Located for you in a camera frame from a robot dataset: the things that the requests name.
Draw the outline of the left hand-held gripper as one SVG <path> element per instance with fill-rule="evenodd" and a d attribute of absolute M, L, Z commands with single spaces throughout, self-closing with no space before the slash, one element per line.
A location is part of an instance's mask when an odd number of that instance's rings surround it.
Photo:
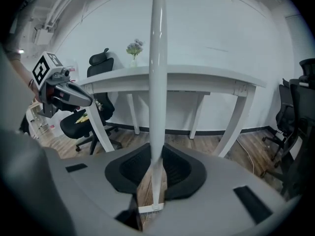
<path fill-rule="evenodd" d="M 32 78 L 42 102 L 39 115 L 43 117 L 51 118 L 59 110 L 73 112 L 93 103 L 92 97 L 70 80 L 69 69 L 53 53 L 42 53 L 32 70 Z"/>

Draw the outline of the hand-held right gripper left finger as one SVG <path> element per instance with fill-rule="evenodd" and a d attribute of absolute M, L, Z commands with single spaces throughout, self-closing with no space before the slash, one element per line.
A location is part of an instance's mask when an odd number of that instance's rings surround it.
<path fill-rule="evenodd" d="M 151 147 L 145 143 L 141 147 L 111 161 L 105 168 L 106 179 L 114 189 L 131 195 L 127 209 L 115 219 L 126 226 L 143 231 L 137 200 L 137 188 L 151 165 Z"/>

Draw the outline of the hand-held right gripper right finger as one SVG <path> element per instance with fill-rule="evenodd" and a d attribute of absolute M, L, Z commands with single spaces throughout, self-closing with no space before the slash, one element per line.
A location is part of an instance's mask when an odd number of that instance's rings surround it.
<path fill-rule="evenodd" d="M 187 199 L 205 183 L 207 171 L 196 158 L 164 144 L 162 148 L 163 167 L 167 177 L 166 201 Z"/>

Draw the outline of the long white pole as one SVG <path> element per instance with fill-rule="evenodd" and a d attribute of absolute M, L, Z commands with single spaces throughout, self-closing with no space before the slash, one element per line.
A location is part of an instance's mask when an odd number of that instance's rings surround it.
<path fill-rule="evenodd" d="M 139 207 L 140 213 L 163 209 L 159 203 L 162 178 L 162 149 L 165 138 L 167 98 L 167 16 L 166 0 L 153 0 L 149 54 L 149 133 L 153 203 Z"/>

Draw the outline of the person's left forearm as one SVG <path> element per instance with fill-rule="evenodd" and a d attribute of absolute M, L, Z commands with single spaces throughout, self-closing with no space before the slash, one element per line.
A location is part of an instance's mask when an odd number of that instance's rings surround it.
<path fill-rule="evenodd" d="M 19 74 L 19 76 L 22 78 L 22 80 L 25 82 L 28 88 L 34 93 L 35 99 L 38 102 L 41 102 L 39 98 L 39 91 L 33 83 L 33 78 L 32 78 L 31 73 L 23 66 L 23 64 L 20 62 L 19 59 L 14 59 L 14 60 L 11 60 L 10 62 L 14 70 Z"/>

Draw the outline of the black office chair with headrest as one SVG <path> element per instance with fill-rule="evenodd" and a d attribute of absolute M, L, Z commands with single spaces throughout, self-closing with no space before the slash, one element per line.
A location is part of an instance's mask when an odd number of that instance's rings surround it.
<path fill-rule="evenodd" d="M 90 57 L 90 67 L 87 70 L 88 77 L 112 71 L 114 59 L 107 56 L 108 50 L 108 48 L 105 48 L 102 53 L 95 54 Z M 103 126 L 106 126 L 106 122 L 112 117 L 115 110 L 114 105 L 110 101 L 108 93 L 106 92 L 95 94 L 94 99 L 98 107 L 98 113 L 102 124 Z M 93 131 L 91 122 L 89 121 L 85 110 L 75 110 L 73 114 L 61 120 L 60 127 L 63 133 L 71 139 L 84 138 L 84 140 L 76 144 L 77 152 L 81 150 L 81 145 L 91 143 L 90 154 L 94 153 L 99 139 Z"/>

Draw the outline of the white desk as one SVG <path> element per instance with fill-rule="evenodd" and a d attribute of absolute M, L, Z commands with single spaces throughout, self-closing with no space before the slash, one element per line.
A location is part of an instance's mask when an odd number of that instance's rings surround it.
<path fill-rule="evenodd" d="M 29 124 L 30 136 L 34 139 L 38 139 L 38 131 L 47 126 L 47 119 L 41 115 L 39 112 L 42 110 L 42 103 L 34 100 L 28 107 L 26 111 L 26 119 Z"/>
<path fill-rule="evenodd" d="M 101 92 L 149 92 L 149 68 L 118 69 L 91 76 L 78 83 L 91 94 Z M 240 72 L 221 68 L 193 65 L 169 65 L 167 67 L 167 90 L 225 93 L 235 95 L 237 102 L 229 124 L 215 154 L 225 157 L 239 136 L 249 115 L 257 87 L 266 82 Z"/>

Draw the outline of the vase of flowers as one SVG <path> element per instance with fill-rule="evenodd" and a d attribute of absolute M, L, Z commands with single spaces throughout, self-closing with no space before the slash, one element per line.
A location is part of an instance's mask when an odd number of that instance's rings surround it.
<path fill-rule="evenodd" d="M 126 52 L 132 56 L 130 67 L 137 66 L 137 56 L 143 51 L 143 45 L 144 45 L 143 41 L 140 41 L 139 39 L 135 39 L 133 43 L 130 43 L 127 46 Z"/>

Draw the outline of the white ceiling unit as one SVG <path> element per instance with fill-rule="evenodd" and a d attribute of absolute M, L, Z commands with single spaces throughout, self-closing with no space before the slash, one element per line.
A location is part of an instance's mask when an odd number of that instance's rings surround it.
<path fill-rule="evenodd" d="M 34 28 L 33 44 L 35 45 L 48 45 L 54 33 L 49 32 L 47 29 Z"/>

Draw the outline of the white ceiling pipe bundle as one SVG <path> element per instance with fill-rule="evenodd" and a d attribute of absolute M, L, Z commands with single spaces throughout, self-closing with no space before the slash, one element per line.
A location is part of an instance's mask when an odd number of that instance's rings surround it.
<path fill-rule="evenodd" d="M 49 14 L 47 15 L 44 28 L 52 28 L 66 7 L 72 0 L 56 0 Z"/>

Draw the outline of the person's shirt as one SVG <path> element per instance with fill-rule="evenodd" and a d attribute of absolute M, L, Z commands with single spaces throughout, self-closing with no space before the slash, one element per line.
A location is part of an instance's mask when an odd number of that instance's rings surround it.
<path fill-rule="evenodd" d="M 19 132 L 32 99 L 0 45 L 0 235 L 72 236 L 44 149 Z"/>

